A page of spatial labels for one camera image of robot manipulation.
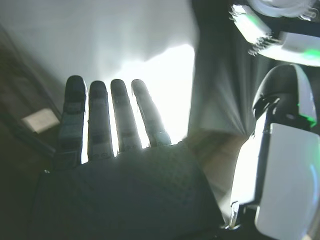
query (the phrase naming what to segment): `back of robotic hand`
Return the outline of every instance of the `back of robotic hand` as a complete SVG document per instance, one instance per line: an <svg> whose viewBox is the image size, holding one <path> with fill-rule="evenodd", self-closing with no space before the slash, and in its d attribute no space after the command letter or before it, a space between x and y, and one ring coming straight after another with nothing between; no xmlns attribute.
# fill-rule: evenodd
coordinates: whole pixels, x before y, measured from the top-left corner
<svg viewBox="0 0 320 240"><path fill-rule="evenodd" d="M145 149L125 83L110 87L117 156L105 84L94 81L88 98L80 76L67 80L53 171L39 178L29 239L218 239L224 220L209 183L188 148L171 145L144 82L131 88Z"/></svg>

